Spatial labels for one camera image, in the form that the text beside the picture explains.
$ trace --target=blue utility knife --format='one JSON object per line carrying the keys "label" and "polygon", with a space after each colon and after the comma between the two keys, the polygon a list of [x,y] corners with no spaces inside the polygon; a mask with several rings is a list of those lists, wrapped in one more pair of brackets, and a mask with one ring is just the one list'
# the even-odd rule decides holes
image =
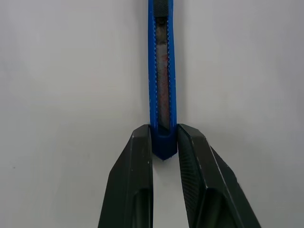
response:
{"label": "blue utility knife", "polygon": [[173,0],[149,0],[148,54],[152,151],[166,160],[177,152]]}

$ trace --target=blue plastic handle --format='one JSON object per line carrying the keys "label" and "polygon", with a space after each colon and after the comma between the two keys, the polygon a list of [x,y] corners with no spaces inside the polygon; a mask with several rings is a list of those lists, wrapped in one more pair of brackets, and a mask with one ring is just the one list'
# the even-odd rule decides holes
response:
{"label": "blue plastic handle", "polygon": [[162,160],[172,157],[177,152],[176,123],[176,86],[175,59],[173,40],[173,0],[168,0],[167,17],[167,49],[168,49],[168,84],[170,129],[163,134],[158,128],[157,99],[157,66],[156,66],[156,20],[153,14],[153,0],[148,7],[148,67],[149,67],[149,97],[150,97],[150,127],[153,153]]}

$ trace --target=white background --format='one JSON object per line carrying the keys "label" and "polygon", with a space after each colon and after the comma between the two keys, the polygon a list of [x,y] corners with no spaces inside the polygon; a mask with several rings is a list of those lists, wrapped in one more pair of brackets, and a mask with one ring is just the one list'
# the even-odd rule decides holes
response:
{"label": "white background", "polygon": [[[304,216],[304,2],[175,0],[178,122],[204,133],[265,228]],[[147,0],[0,1],[0,227],[96,228],[149,122]],[[154,228],[187,227],[178,157]]]}

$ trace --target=ribbed grip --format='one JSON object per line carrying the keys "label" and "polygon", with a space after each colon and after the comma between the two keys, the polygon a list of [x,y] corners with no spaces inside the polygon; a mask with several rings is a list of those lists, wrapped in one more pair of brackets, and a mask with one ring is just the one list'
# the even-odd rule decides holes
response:
{"label": "ribbed grip", "polygon": [[181,128],[178,128],[180,177],[184,193],[189,227],[194,227],[198,216],[198,203],[202,198],[202,180],[193,156],[191,143]]}

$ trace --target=white wall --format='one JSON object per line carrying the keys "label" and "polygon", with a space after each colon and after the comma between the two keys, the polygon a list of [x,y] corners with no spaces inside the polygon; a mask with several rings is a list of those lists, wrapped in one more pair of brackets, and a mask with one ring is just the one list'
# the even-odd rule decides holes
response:
{"label": "white wall", "polygon": [[[178,120],[265,228],[303,226],[303,9],[175,0]],[[0,1],[2,228],[97,227],[108,173],[149,121],[147,78],[146,0]],[[186,227],[177,160],[154,162],[154,228]]]}

